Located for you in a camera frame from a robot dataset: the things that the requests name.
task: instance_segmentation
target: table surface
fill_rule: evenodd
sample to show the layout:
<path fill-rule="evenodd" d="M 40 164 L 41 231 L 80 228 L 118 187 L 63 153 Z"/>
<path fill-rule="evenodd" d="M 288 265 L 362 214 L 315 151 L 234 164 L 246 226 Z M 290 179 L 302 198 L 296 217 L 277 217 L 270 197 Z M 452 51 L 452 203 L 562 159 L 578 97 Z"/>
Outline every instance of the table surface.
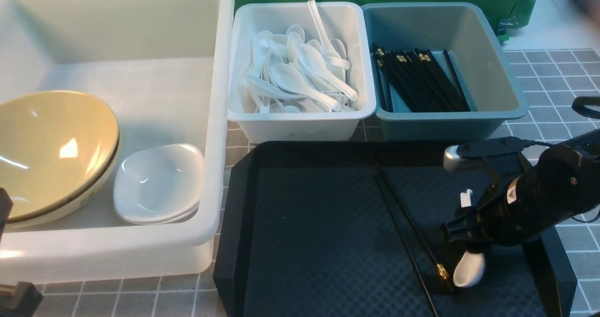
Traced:
<path fill-rule="evenodd" d="M 506 54 L 530 110 L 525 117 L 504 123 L 493 136 L 557 143 L 600 126 L 600 121 L 583 118 L 570 109 L 576 96 L 600 97 L 600 57 L 596 52 L 539 50 Z M 361 121 L 353 140 L 381 140 L 377 118 Z M 231 167 L 254 147 L 231 122 L 226 146 L 223 206 Z M 528 148 L 525 156 L 536 163 L 544 149 Z M 583 216 L 590 219 L 596 211 Z M 590 315 L 600 310 L 600 223 L 584 224 L 570 219 L 557 225 L 557 231 L 579 279 L 572 315 Z M 212 281 L 212 267 L 202 274 L 49 284 L 39 289 L 45 298 L 36 317 L 225 317 Z"/>

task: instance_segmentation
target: stacked dishes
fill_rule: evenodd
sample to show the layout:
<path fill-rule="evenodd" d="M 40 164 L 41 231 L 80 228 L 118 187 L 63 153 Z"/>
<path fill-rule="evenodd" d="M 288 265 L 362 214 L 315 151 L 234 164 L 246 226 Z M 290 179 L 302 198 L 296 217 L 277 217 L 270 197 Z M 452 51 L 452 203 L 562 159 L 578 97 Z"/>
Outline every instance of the stacked dishes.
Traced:
<path fill-rule="evenodd" d="M 135 152 L 114 180 L 114 210 L 135 225 L 160 225 L 198 209 L 204 155 L 191 144 L 169 144 Z"/>
<path fill-rule="evenodd" d="M 0 185 L 14 206 L 7 224 L 60 219 L 96 195 L 116 164 L 111 108 L 79 92 L 39 92 L 0 105 Z"/>

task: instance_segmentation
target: white dish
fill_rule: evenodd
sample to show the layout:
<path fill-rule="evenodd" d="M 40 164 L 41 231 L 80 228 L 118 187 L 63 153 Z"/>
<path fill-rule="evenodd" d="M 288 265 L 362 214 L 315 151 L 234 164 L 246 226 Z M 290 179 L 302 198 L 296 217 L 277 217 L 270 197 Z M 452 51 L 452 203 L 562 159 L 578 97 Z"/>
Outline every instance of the white dish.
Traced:
<path fill-rule="evenodd" d="M 128 156 L 114 180 L 114 209 L 125 221 L 159 223 L 190 213 L 202 193 L 204 156 L 191 144 L 169 144 Z"/>
<path fill-rule="evenodd" d="M 176 216 L 173 219 L 167 219 L 166 221 L 161 221 L 161 222 L 148 222 L 148 223 L 131 222 L 131 221 L 128 221 L 128 222 L 129 223 L 133 223 L 134 225 L 140 225 L 140 226 L 166 225 L 167 223 L 173 223 L 173 222 L 177 222 L 177 221 L 182 221 L 183 219 L 187 218 L 191 214 L 195 213 L 196 210 L 198 210 L 198 206 L 195 206 L 194 208 L 191 208 L 188 212 L 185 212 L 185 213 L 183 213 L 183 214 L 181 214 L 179 216 Z"/>

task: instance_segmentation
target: white plastic container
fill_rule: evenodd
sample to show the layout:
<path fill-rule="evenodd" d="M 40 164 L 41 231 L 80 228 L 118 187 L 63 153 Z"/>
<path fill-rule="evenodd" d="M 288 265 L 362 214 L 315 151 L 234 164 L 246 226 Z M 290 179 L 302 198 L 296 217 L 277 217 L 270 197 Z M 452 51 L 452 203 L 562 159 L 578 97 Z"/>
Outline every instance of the white plastic container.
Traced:
<path fill-rule="evenodd" d="M 225 165 L 233 0 L 0 0 L 0 103 L 66 89 L 103 99 L 129 154 L 190 143 L 204 154 L 198 212 L 131 225 L 114 174 L 81 210 L 0 242 L 0 283 L 202 272 L 212 262 Z"/>
<path fill-rule="evenodd" d="M 375 112 L 375 85 L 362 9 L 353 3 L 318 3 L 317 7 L 330 39 L 341 39 L 347 48 L 351 69 L 347 83 L 358 94 L 356 112 L 336 113 L 253 113 L 255 103 L 240 77 L 249 69 L 254 36 L 263 30 L 285 34 L 291 25 L 300 25 L 306 41 L 319 39 L 310 11 L 303 3 L 249 4 L 235 14 L 227 118 L 240 125 L 248 140 L 266 141 L 344 141 L 349 140 L 358 122 Z"/>

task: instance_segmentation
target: beige bowl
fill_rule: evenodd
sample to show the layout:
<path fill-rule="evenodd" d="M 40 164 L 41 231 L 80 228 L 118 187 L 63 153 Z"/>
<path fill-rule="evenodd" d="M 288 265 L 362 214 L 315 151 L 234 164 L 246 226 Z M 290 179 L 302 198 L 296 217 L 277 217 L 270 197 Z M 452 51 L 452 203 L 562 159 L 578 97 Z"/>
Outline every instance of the beige bowl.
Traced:
<path fill-rule="evenodd" d="M 111 159 L 111 163 L 106 167 L 106 169 L 102 172 L 98 180 L 92 182 L 90 188 L 84 189 L 84 191 L 76 195 L 73 198 L 70 198 L 64 203 L 62 206 L 47 212 L 45 214 L 40 214 L 39 216 L 33 217 L 31 219 L 22 219 L 22 220 L 13 220 L 6 224 L 6 227 L 11 228 L 23 228 L 23 227 L 31 227 L 36 225 L 42 225 L 43 223 L 52 222 L 56 219 L 60 219 L 61 217 L 65 217 L 85 204 L 87 204 L 102 188 L 102 186 L 106 183 L 109 176 L 111 176 L 114 166 L 116 166 L 117 161 L 119 160 L 120 153 L 120 141 L 116 146 L 116 150 L 114 150 L 114 154 Z"/>
<path fill-rule="evenodd" d="M 14 206 L 8 222 L 71 203 L 112 161 L 119 126 L 91 95 L 49 91 L 0 105 L 0 185 Z"/>

